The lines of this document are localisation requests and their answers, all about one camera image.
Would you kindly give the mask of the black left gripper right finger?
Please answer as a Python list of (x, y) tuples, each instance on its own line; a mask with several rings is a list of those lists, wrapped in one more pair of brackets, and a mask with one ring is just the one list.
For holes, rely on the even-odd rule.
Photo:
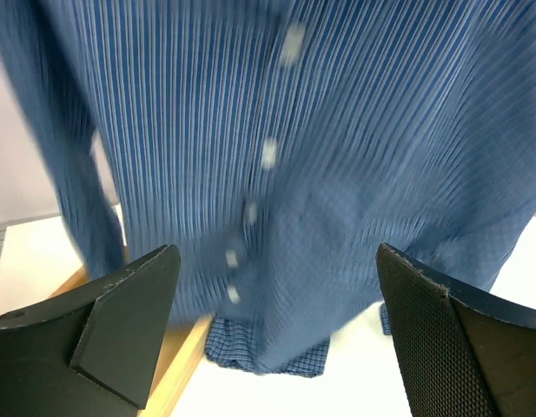
[(536, 416), (536, 309), (382, 243), (380, 289), (414, 416)]

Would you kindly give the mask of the blue checked shirt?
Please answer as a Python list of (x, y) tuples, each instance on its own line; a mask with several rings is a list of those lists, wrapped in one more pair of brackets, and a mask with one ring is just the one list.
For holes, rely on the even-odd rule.
[(91, 278), (165, 244), (207, 357), (320, 375), (382, 242), (489, 290), (536, 212), (536, 1), (0, 1)]

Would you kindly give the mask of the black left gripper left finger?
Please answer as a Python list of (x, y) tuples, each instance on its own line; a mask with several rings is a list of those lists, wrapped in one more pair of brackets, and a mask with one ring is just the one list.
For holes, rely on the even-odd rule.
[(181, 258), (115, 273), (0, 316), (0, 416), (135, 416), (146, 407)]

